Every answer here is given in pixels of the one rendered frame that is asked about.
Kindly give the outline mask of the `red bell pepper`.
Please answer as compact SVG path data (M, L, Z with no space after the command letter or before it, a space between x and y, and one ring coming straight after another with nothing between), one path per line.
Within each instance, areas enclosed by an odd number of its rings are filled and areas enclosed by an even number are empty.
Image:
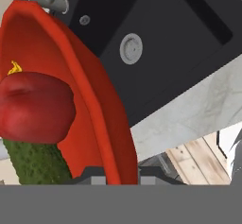
M56 144L75 120L70 86L55 77L26 72L16 62L0 81L0 136L11 141Z

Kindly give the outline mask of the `green cucumber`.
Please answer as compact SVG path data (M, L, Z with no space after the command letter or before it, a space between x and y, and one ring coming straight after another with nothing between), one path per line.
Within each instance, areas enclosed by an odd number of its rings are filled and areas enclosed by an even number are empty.
M64 184L72 179L57 145L4 139L10 161L21 184Z

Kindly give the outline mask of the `red bowl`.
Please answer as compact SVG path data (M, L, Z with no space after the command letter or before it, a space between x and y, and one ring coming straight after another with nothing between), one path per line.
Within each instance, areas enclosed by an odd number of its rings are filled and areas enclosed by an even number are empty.
M136 184L138 166L126 111L99 58L37 3L13 1L0 25L0 79L16 61L22 70L68 83L76 119L58 144L71 174L104 168L108 184Z

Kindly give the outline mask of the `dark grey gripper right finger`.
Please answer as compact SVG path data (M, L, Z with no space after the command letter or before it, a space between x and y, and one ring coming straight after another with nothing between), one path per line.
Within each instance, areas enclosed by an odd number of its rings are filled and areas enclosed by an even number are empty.
M183 185L182 181L167 177L159 166L139 166L138 183L140 185Z

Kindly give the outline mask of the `black sink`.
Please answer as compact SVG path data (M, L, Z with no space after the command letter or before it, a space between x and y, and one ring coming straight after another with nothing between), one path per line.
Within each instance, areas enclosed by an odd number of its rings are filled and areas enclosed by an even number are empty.
M242 54L242 0L68 0L136 125Z

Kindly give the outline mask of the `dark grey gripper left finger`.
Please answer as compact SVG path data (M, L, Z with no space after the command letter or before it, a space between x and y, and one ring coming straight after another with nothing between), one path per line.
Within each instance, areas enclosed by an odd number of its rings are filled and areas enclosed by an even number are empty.
M65 184L106 185L106 174L103 167L87 166L80 176L66 181Z

